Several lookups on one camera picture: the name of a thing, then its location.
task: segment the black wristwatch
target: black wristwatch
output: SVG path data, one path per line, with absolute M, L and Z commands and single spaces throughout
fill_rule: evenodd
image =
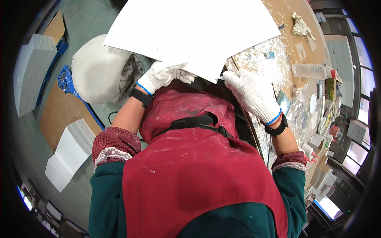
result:
M 144 108 L 147 108 L 149 104 L 151 104 L 154 96 L 155 94 L 153 95 L 145 94 L 144 92 L 136 89 L 136 85 L 132 88 L 132 91 L 130 94 L 130 97 L 134 97 L 137 100 L 141 101 L 143 103 Z
M 277 129 L 271 129 L 268 126 L 265 126 L 264 130 L 272 136 L 277 136 L 277 135 L 280 135 L 285 130 L 286 127 L 288 127 L 287 119 L 286 119 L 286 116 L 282 113 L 282 121 Z

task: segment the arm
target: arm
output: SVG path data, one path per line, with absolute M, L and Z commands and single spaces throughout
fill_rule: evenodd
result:
M 148 94 L 139 85 L 136 86 L 136 89 Z M 111 126 L 137 134 L 144 111 L 143 103 L 134 97 L 130 97 L 115 116 Z
M 167 86 L 174 77 L 191 83 L 194 77 L 180 70 L 185 65 L 165 66 L 162 62 L 156 62 L 139 79 L 136 88 L 146 94 L 153 94 L 158 88 Z M 111 127 L 95 137 L 92 151 L 94 175 L 90 180 L 91 237 L 126 237 L 123 168 L 125 161 L 141 151 L 140 138 L 136 134 L 144 111 L 143 103 L 130 97 L 117 113 Z
M 269 125 L 269 127 L 271 129 L 276 129 L 280 125 L 281 121 L 281 117 L 279 116 L 276 119 L 276 122 L 272 125 Z M 296 143 L 294 134 L 289 127 L 286 127 L 280 135 L 271 136 L 271 138 L 277 156 L 299 151 L 299 147 Z
M 275 101 L 269 80 L 246 70 L 236 74 L 224 72 L 225 85 L 248 112 L 258 117 L 265 126 L 276 129 L 281 123 L 280 107 Z M 288 237 L 298 237 L 307 220 L 304 204 L 304 183 L 307 161 L 299 151 L 290 128 L 272 136 L 278 158 L 272 166 L 273 178 L 287 211 Z

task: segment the lace trim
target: lace trim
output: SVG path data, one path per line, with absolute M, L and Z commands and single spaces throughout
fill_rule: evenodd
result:
M 98 164 L 103 161 L 107 161 L 107 158 L 118 158 L 127 161 L 132 158 L 132 156 L 124 151 L 118 150 L 115 147 L 107 147 L 99 153 L 99 156 L 94 160 L 94 173 L 98 168 Z
M 274 169 L 272 169 L 272 172 L 274 172 L 277 169 L 283 168 L 283 167 L 290 167 L 290 168 L 294 168 L 294 169 L 298 169 L 300 171 L 303 171 L 304 172 L 304 177 L 305 178 L 307 177 L 307 167 L 304 164 L 299 163 L 299 162 L 284 162 L 284 163 L 281 163 L 281 164 L 275 166 Z

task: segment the red apron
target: red apron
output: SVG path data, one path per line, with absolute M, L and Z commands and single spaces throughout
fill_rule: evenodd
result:
M 234 138 L 201 128 L 154 137 L 174 120 L 206 112 Z M 233 106 L 223 99 L 178 82 L 157 91 L 140 127 L 149 145 L 123 171 L 128 238 L 176 237 L 197 216 L 243 202 L 269 207 L 278 237 L 287 237 L 279 190 L 257 150 L 237 139 L 234 125 Z

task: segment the black harness strap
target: black harness strap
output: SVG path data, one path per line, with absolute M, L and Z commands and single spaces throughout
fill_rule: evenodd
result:
M 213 127 L 216 126 L 217 122 L 218 119 L 216 115 L 214 115 L 211 112 L 207 112 L 206 114 L 197 117 L 185 117 L 171 122 L 171 126 L 168 129 L 158 133 L 156 136 L 161 135 L 166 131 L 170 130 L 199 127 L 215 131 L 217 133 L 220 133 L 224 137 L 233 137 L 223 126 L 220 126 L 218 128 Z

